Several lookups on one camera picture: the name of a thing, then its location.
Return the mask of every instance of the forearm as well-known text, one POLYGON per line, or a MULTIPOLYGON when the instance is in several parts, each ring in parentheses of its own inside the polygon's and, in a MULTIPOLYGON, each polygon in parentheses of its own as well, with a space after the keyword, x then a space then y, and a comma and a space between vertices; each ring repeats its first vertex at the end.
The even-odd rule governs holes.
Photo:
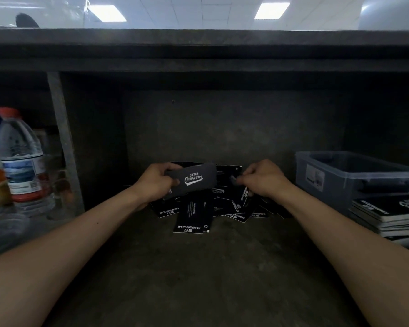
POLYGON ((324 253, 372 326, 409 326, 409 250, 295 186, 273 198, 324 253))
POLYGON ((1 255, 0 327, 40 326, 83 265, 140 203, 137 196, 120 193, 1 255))

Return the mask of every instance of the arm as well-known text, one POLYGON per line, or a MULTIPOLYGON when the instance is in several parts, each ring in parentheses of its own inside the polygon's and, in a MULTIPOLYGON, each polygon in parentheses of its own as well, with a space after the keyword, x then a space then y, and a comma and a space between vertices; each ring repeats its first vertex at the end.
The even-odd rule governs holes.
POLYGON ((269 160, 238 178, 282 204, 338 272, 373 327, 409 327, 409 250, 365 229, 294 186, 269 160))
POLYGON ((172 163, 152 164, 130 188, 70 223, 0 256, 0 327, 41 326, 51 308, 97 249, 148 202, 176 183, 172 163))

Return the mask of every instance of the hand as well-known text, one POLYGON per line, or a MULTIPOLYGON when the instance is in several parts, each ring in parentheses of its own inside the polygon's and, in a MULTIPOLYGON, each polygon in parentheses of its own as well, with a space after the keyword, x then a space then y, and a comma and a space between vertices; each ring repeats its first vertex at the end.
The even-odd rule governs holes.
POLYGON ((127 189, 134 192, 140 201, 140 208, 147 203, 164 197, 172 186, 177 186, 179 180, 165 176, 166 170, 179 170, 182 167, 173 163, 151 164, 136 183, 127 189))
POLYGON ((250 165, 236 182, 248 187, 252 192, 274 200, 293 186, 279 167, 269 159, 250 165))

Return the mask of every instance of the right hand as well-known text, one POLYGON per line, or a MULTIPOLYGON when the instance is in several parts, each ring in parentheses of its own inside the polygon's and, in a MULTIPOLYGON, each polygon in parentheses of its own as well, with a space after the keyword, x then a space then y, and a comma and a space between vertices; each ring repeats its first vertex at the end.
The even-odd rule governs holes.
POLYGON ((255 194, 275 200, 279 199, 280 193, 293 186, 280 168, 269 159, 250 165, 236 182, 248 187, 255 194))

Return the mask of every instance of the left hand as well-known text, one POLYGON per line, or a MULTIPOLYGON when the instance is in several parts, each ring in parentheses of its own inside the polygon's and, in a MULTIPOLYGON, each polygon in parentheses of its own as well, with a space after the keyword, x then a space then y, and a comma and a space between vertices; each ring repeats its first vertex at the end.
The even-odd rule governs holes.
POLYGON ((173 163, 151 164, 138 181, 125 192, 136 194, 140 201, 140 208, 143 208, 147 203, 164 197, 172 186, 179 184, 179 180, 165 176, 164 173, 166 170, 180 170, 181 168, 180 165, 173 163))

